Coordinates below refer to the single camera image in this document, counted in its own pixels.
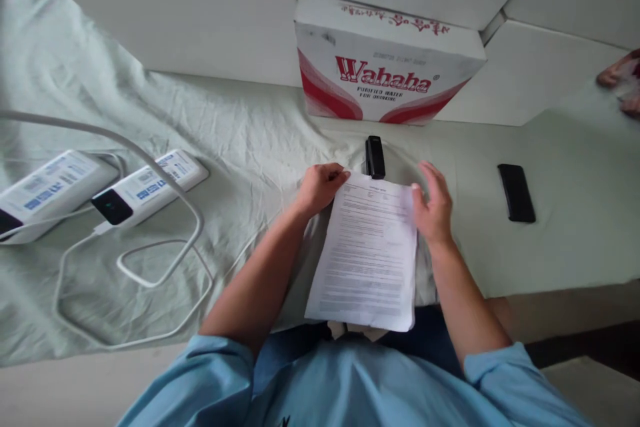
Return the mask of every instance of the light green bedsheet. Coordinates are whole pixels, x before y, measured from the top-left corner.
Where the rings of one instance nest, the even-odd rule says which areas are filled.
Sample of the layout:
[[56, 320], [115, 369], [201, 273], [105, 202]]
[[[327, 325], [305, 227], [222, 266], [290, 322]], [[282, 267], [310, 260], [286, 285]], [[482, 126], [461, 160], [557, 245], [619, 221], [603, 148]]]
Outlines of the light green bedsheet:
[[[197, 247], [215, 274], [213, 295], [166, 344], [196, 332], [207, 308], [293, 199], [305, 168], [338, 161], [360, 170], [368, 135], [382, 137], [391, 181], [420, 180], [413, 167], [420, 159], [444, 172], [455, 202], [455, 235], [486, 296], [640, 277], [640, 123], [619, 115], [615, 99], [591, 83], [521, 128], [310, 118], [300, 89], [148, 72], [72, 0], [1, 2], [1, 108], [100, 125], [152, 156], [182, 148], [211, 172], [190, 196], [206, 219]], [[0, 189], [69, 148], [118, 153], [128, 171], [141, 165], [106, 139], [53, 127], [1, 122], [0, 147], [6, 159]], [[508, 221], [498, 163], [524, 166], [535, 225]], [[0, 247], [1, 365], [97, 350], [53, 320], [51, 301], [62, 252], [100, 221], [88, 213], [35, 243]], [[278, 328], [304, 322], [326, 221], [323, 215], [307, 230]], [[195, 256], [155, 290], [128, 280], [115, 258], [141, 244], [187, 238], [192, 228], [187, 208], [174, 202], [130, 231], [108, 233], [79, 249], [65, 279], [67, 315], [112, 343], [172, 330], [205, 288]], [[139, 272], [159, 277], [177, 249], [140, 254]], [[428, 265], [421, 245], [418, 305], [436, 300]]]

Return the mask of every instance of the lap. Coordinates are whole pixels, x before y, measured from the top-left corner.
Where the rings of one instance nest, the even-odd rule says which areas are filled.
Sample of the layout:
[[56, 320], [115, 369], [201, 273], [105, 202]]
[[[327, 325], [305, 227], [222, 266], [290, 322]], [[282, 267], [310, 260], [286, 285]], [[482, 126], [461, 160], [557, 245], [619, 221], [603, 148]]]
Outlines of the lap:
[[[253, 395], [264, 390], [282, 367], [308, 354], [321, 340], [332, 340], [326, 322], [305, 324], [269, 335], [260, 350], [253, 374]], [[463, 378], [442, 311], [435, 306], [415, 309], [415, 324], [408, 332], [389, 332], [378, 344], [419, 357]]]

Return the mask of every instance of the shirt sleeve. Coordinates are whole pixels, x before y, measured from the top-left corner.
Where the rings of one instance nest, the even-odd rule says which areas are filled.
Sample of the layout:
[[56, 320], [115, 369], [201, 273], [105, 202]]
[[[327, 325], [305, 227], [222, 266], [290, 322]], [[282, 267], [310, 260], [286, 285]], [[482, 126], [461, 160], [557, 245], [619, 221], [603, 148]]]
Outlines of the shirt sleeve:
[[533, 365], [520, 342], [467, 356], [465, 375], [515, 425], [591, 425]]
[[252, 389], [253, 356], [247, 347], [222, 337], [193, 336], [118, 426], [196, 426], [212, 419], [216, 425], [240, 425]]

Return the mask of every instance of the black phone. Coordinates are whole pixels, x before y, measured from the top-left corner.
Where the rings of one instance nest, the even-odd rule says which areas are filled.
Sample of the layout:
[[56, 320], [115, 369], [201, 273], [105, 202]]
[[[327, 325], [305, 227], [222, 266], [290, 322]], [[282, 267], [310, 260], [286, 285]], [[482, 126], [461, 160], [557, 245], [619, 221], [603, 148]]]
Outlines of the black phone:
[[509, 165], [508, 163], [498, 165], [498, 170], [507, 196], [509, 220], [526, 224], [535, 222], [535, 212], [529, 195], [525, 170], [520, 165]]

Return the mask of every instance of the red wahaha logo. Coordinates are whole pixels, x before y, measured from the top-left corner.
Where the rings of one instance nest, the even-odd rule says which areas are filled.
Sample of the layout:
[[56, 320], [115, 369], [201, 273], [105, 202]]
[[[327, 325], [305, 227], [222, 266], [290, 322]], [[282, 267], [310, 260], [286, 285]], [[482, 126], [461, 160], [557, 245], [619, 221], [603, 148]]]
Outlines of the red wahaha logo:
[[409, 72], [407, 78], [404, 75], [391, 75], [387, 73], [384, 67], [378, 68], [378, 72], [373, 70], [365, 70], [369, 62], [360, 60], [360, 68], [355, 70], [356, 60], [346, 59], [344, 57], [336, 57], [338, 68], [340, 69], [340, 80], [352, 81], [357, 83], [368, 83], [369, 85], [378, 85], [379, 87], [391, 87], [400, 90], [416, 91], [427, 93], [431, 82], [429, 80], [420, 80], [413, 76], [413, 72]]

